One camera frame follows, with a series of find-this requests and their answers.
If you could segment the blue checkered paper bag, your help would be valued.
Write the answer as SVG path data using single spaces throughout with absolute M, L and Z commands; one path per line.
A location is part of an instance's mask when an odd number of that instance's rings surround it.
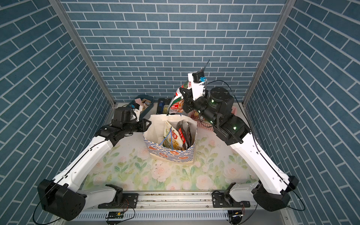
M 197 123 L 185 115 L 151 115 L 143 133 L 149 153 L 165 161 L 190 164 L 194 161 Z

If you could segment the white green red packet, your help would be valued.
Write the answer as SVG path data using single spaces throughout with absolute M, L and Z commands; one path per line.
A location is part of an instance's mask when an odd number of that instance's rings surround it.
M 173 99 L 170 102 L 170 106 L 169 106 L 169 114 L 174 114 L 174 113 L 182 113 L 184 112 L 183 110 L 183 105 L 184 105 L 184 98 L 182 93 L 180 92 L 180 88 L 178 88 L 176 90 L 176 93 L 173 97 Z

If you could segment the black seasoning packet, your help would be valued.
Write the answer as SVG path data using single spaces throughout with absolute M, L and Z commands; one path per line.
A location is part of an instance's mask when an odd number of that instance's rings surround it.
M 182 144 L 182 148 L 184 150 L 187 150 L 189 148 L 189 138 L 188 138 L 188 135 L 187 135 L 187 132 L 186 130 L 184 129 L 184 120 L 180 121 L 177 123 L 177 131 L 180 135 L 180 138 L 183 142 Z

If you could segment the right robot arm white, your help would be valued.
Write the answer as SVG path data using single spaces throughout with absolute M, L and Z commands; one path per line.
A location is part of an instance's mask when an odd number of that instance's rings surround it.
M 269 212 L 286 208 L 291 199 L 289 193 L 296 189 L 299 181 L 279 169 L 256 142 L 249 126 L 232 113 L 234 98 L 229 91 L 215 87 L 197 97 L 191 89 L 179 91 L 184 99 L 184 111 L 197 111 L 207 120 L 217 137 L 237 152 L 259 179 L 250 184 L 231 184 L 226 190 L 228 202 L 254 200 Z

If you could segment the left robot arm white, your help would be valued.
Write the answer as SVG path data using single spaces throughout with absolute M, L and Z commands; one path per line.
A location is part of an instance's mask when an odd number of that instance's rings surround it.
M 123 206 L 123 189 L 107 184 L 93 191 L 80 192 L 81 184 L 121 139 L 135 132 L 145 132 L 151 121 L 141 119 L 101 127 L 89 145 L 62 172 L 51 180 L 42 180 L 37 187 L 42 209 L 66 221 L 76 218 L 84 209 L 101 205 L 103 208 Z

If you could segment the pink perforated plastic basket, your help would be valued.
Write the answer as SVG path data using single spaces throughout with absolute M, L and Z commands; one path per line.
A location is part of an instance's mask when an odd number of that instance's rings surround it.
M 189 108 L 191 109 L 190 114 L 194 115 L 204 128 L 219 128 L 232 119 L 237 112 L 234 106 L 227 104 L 203 104 Z

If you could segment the dark teal plastic bin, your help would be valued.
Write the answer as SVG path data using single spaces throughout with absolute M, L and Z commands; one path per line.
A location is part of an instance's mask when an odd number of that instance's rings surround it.
M 140 98 L 142 100 L 143 103 L 143 109 L 140 113 L 140 118 L 142 119 L 152 108 L 153 108 L 153 104 L 154 104 L 154 97 L 145 95 L 145 94 L 140 94 L 138 96 L 136 96 L 128 105 L 130 105 L 132 108 L 135 107 L 135 99 L 136 98 Z

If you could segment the floral table mat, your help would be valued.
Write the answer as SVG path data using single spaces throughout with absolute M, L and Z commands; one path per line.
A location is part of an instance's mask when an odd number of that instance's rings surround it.
M 149 153 L 143 135 L 134 133 L 96 163 L 82 189 L 113 184 L 127 191 L 223 190 L 232 182 L 258 181 L 246 160 L 212 131 L 198 129 L 194 156 L 187 165 L 162 161 Z

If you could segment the green circuit board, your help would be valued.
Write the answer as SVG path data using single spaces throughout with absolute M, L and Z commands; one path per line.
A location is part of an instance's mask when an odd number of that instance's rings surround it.
M 124 218 L 124 213 L 123 211 L 111 211 L 108 213 L 106 220 L 109 219 L 123 219 Z

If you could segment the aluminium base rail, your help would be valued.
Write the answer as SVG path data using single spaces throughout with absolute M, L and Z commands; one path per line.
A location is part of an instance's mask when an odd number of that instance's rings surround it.
M 235 212 L 243 213 L 242 225 L 296 225 L 289 208 L 269 212 L 248 201 L 246 208 L 231 208 L 221 203 L 214 191 L 138 191 L 135 209 L 84 210 L 72 221 L 61 219 L 58 225 L 228 225 Z M 123 219 L 109 219 L 109 212 L 125 212 Z

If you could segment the right aluminium corner post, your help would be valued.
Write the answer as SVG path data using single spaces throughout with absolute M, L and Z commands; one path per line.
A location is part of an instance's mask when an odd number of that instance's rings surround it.
M 286 1 L 285 5 L 281 11 L 279 19 L 274 27 L 272 35 L 271 35 L 269 42 L 266 46 L 266 49 L 262 55 L 261 61 L 257 67 L 256 72 L 254 73 L 254 77 L 250 83 L 250 87 L 247 90 L 246 95 L 244 97 L 244 100 L 243 100 L 244 107 L 246 107 L 247 103 L 250 101 L 251 95 L 252 95 L 253 91 L 255 90 L 255 87 L 256 87 L 256 85 L 261 77 L 261 74 L 265 68 L 265 65 L 275 47 L 275 44 L 281 34 L 281 31 L 283 30 L 283 28 L 285 26 L 285 23 L 290 15 L 291 10 L 293 9 L 293 7 L 295 5 L 295 3 L 296 3 L 296 0 Z

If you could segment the aluminium corner frame post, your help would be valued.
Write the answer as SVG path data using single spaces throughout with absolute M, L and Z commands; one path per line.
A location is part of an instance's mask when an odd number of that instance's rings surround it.
M 71 37 L 72 41 L 74 42 L 75 46 L 77 47 L 79 53 L 83 57 L 86 65 L 89 67 L 90 71 L 92 72 L 93 76 L 95 77 L 96 81 L 98 82 L 100 88 L 102 89 L 103 93 L 105 94 L 106 98 L 110 102 L 112 107 L 116 106 L 116 101 L 112 97 L 108 87 L 106 86 L 99 70 L 97 69 L 95 63 L 93 62 L 91 56 L 89 55 L 83 41 L 81 40 L 77 30 L 75 29 L 70 17 L 68 16 L 65 8 L 63 7 L 61 1 L 58 0 L 49 0 L 52 8 L 54 9 L 55 13 L 59 17 L 60 21 L 64 25 L 66 31 L 68 32 L 69 36 Z

